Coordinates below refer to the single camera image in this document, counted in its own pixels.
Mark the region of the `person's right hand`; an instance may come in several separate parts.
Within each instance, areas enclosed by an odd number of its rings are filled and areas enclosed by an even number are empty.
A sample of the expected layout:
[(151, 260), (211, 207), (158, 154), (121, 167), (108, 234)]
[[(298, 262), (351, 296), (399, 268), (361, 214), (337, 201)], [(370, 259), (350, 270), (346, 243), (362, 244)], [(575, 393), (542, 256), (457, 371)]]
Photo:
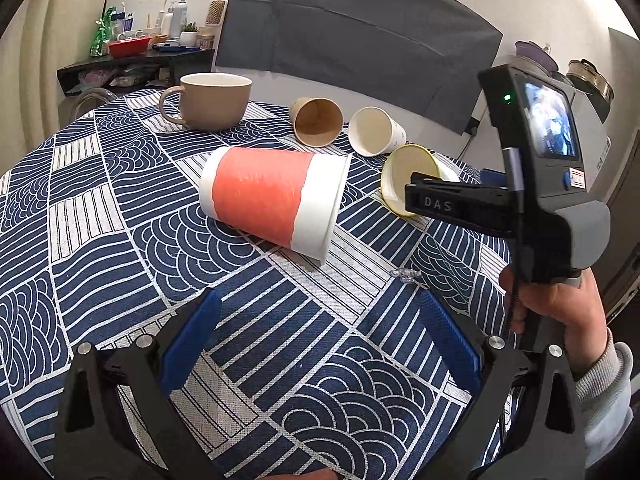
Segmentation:
[(605, 313), (592, 270), (582, 271), (578, 287), (521, 282), (517, 300), (512, 299), (514, 283), (512, 268), (506, 266), (500, 273), (499, 284), (506, 291), (510, 306), (510, 330), (524, 333), (528, 312), (554, 318), (564, 325), (564, 347), (570, 369), (576, 376), (585, 375), (608, 346)]

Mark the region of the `grey sweater sleeve forearm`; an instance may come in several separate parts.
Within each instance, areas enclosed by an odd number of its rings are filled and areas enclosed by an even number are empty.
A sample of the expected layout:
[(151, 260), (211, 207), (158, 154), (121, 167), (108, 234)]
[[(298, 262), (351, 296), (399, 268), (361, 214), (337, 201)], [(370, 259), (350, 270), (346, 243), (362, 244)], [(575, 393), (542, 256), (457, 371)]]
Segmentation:
[(634, 356), (623, 342), (608, 345), (600, 359), (576, 382), (576, 393), (585, 421), (586, 467), (607, 456), (634, 418), (630, 407)]

